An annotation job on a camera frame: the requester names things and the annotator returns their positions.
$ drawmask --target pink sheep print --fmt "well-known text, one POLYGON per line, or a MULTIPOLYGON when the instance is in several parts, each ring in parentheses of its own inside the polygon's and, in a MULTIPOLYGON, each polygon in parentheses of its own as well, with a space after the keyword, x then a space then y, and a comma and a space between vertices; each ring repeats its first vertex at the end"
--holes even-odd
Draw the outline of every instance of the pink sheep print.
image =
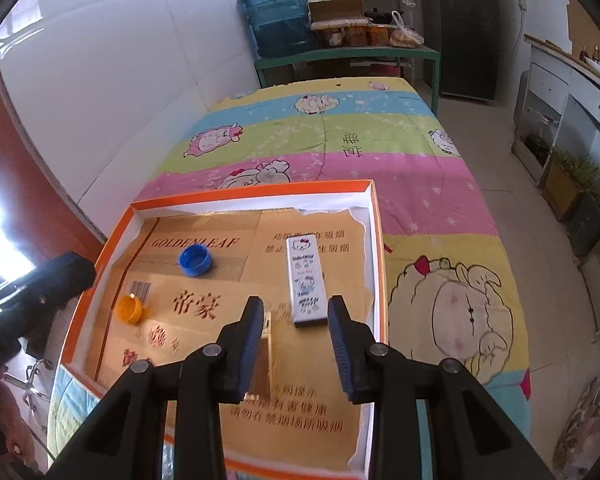
POLYGON ((191 139, 191 143, 187 151, 184 152, 184 156, 200 156, 203 153, 212 152, 214 149, 224 146, 229 142, 238 142, 241 134, 242 127, 235 123, 232 126, 221 126, 220 128, 207 130, 191 139))

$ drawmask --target metal bolt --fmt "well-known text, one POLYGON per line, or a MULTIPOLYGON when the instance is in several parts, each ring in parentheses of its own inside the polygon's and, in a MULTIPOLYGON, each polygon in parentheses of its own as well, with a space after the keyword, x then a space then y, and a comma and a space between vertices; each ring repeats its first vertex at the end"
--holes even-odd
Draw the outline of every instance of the metal bolt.
POLYGON ((131 371, 136 374, 144 373, 148 369, 149 369, 149 361, 147 361, 146 359, 140 359, 139 361, 135 361, 131 365, 131 371))
POLYGON ((216 343, 208 344, 202 349, 202 353, 207 357, 215 357, 217 355, 220 355, 221 351, 222 347, 216 343))
POLYGON ((384 343, 373 343, 369 347, 369 351, 376 357, 383 357, 389 353, 389 347, 384 343))
POLYGON ((442 359, 440 364, 442 365, 442 369, 450 374, 456 374, 462 368, 462 363, 458 361, 458 359, 453 359, 452 357, 442 359))

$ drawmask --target green plant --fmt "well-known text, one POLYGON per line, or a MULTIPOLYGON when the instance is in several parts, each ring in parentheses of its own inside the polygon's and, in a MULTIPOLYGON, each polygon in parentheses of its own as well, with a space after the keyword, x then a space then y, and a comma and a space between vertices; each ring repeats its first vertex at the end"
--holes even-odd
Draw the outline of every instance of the green plant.
POLYGON ((575 157, 567 150, 554 148, 553 159, 560 164, 580 191, 592 192, 600 182, 600 169, 589 155, 575 157))

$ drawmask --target bed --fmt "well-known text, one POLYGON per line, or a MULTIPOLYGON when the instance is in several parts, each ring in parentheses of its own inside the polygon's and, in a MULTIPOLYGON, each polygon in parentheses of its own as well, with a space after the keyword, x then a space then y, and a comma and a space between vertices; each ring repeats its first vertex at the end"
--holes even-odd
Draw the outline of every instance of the bed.
MULTIPOLYGON (((227 98, 174 147, 138 200, 345 179, 376 185, 391 345, 416 360, 460 359, 528 436, 528 345, 506 252, 458 150, 403 79, 313 80, 227 98)), ((96 402, 61 363, 53 453, 96 402)))

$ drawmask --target green table leg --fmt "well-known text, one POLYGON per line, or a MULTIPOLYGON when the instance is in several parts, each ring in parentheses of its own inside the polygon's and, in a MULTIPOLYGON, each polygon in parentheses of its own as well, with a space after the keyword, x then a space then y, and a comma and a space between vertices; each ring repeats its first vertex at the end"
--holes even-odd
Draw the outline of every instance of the green table leg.
POLYGON ((267 77, 264 75, 264 70, 258 67, 255 67, 256 73, 258 74, 258 81, 260 82, 260 88, 266 88, 269 86, 267 84, 267 77))
POLYGON ((431 88, 431 111, 438 116, 438 101, 440 100, 440 56, 433 60, 433 82, 431 88))

